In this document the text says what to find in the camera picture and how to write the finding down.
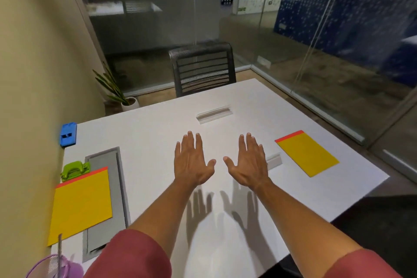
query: red strip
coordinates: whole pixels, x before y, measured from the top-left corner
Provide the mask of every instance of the red strip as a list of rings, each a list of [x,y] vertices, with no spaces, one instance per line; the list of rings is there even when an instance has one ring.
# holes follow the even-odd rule
[[[76,177],[76,178],[70,179],[70,180],[65,181],[65,182],[62,182],[62,183],[60,183],[58,186],[56,186],[55,188],[59,188],[59,187],[63,187],[63,186],[69,185],[69,184],[70,184],[70,183],[72,183],[72,182],[79,181],[80,179],[83,179],[83,178],[86,178],[86,177],[89,177],[89,176],[92,176],[92,175],[98,174],[99,172],[102,172],[102,171],[107,170],[107,169],[108,169],[108,166],[103,167],[103,168],[100,168],[100,169],[97,169],[97,170],[95,170],[95,171],[93,171],[93,172],[89,172],[89,173],[87,173],[87,174],[84,174],[84,175],[78,176],[78,177]]]
[[[288,135],[286,135],[286,136],[284,136],[284,137],[281,137],[280,139],[276,139],[276,140],[275,140],[275,142],[276,142],[276,143],[279,143],[279,142],[284,141],[285,139],[289,139],[290,137],[294,137],[294,136],[296,136],[296,135],[300,135],[300,134],[302,134],[302,133],[304,133],[304,131],[303,131],[303,130],[299,130],[299,131],[297,131],[297,132],[294,132],[294,133],[288,134]]]

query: yellow envelope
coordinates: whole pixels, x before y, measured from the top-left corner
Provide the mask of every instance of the yellow envelope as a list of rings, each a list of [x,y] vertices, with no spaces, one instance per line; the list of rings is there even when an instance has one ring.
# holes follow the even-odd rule
[[[335,157],[304,131],[291,133],[275,140],[275,142],[310,177],[339,163]]]
[[[108,168],[56,186],[48,246],[112,217]]]

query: maroon shirt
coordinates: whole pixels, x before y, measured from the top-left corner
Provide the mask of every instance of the maroon shirt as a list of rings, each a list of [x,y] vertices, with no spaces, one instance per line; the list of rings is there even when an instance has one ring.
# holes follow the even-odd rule
[[[103,249],[84,278],[170,278],[171,263],[150,236],[123,230]],[[371,250],[361,249],[334,263],[323,278],[401,278]]]

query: white table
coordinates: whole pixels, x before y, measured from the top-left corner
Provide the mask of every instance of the white table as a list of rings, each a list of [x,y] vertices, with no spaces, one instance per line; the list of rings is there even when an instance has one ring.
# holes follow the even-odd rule
[[[231,105],[232,115],[205,124],[195,118],[226,105]],[[120,147],[133,221],[173,181],[175,143],[188,130],[201,134],[206,161],[217,160],[215,174],[201,186],[204,201],[212,196],[213,211],[198,223],[194,219],[201,216],[187,218],[185,210],[171,258],[174,278],[257,277],[289,253],[265,208],[259,203],[254,211],[248,205],[248,188],[233,183],[222,161],[228,155],[237,163],[239,134],[251,132],[267,157],[281,152],[283,164],[269,171],[271,179],[328,221],[388,177],[255,79],[81,123],[77,143],[65,149],[63,164]],[[340,163],[308,177],[274,142],[298,130],[304,130]],[[247,230],[233,219],[232,211]],[[193,228],[189,246],[187,233]],[[82,233],[63,241],[63,254],[81,263]],[[84,270],[93,261],[84,263]]]

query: forearm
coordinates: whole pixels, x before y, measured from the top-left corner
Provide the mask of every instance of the forearm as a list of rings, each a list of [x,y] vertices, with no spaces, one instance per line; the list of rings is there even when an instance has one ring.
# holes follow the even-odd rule
[[[361,248],[272,181],[255,192],[305,278],[322,278],[336,260]]]
[[[174,180],[129,228],[149,235],[170,257],[184,209],[193,190],[194,186],[189,182]]]

